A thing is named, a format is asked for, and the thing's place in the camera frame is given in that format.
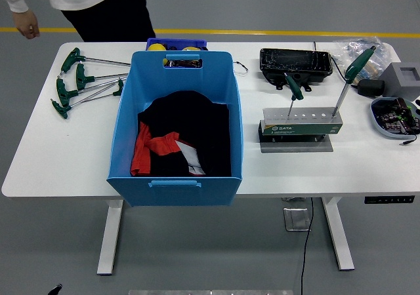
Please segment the person's right hand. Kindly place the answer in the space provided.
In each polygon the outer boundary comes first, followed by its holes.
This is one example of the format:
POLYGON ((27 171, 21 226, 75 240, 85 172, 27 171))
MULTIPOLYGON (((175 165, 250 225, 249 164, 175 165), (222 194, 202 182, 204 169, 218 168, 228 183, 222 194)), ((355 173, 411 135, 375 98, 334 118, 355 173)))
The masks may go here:
POLYGON ((12 12, 12 19, 16 29, 26 39, 34 39, 40 36, 37 17, 32 10, 12 12))

